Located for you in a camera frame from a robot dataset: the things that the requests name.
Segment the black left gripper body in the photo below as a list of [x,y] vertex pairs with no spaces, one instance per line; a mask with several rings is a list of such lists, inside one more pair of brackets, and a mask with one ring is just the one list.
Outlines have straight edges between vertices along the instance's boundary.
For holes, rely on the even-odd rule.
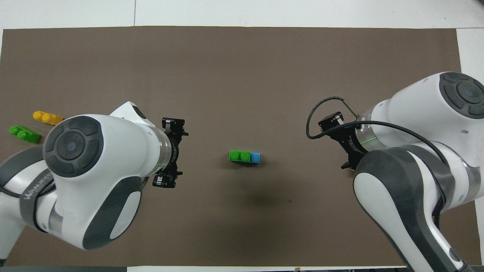
[[170,129],[170,131],[165,131],[165,134],[167,135],[171,143],[171,156],[167,166],[163,170],[163,174],[166,177],[177,178],[180,175],[177,167],[177,160],[179,157],[179,144],[184,135],[184,129],[183,128]]

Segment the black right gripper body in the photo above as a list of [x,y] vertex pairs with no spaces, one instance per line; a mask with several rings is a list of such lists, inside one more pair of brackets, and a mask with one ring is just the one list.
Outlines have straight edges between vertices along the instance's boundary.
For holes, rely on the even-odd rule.
[[356,131],[353,127],[341,128],[328,133],[328,136],[341,145],[348,154],[349,162],[356,162],[358,165],[361,159],[369,152],[358,141]]

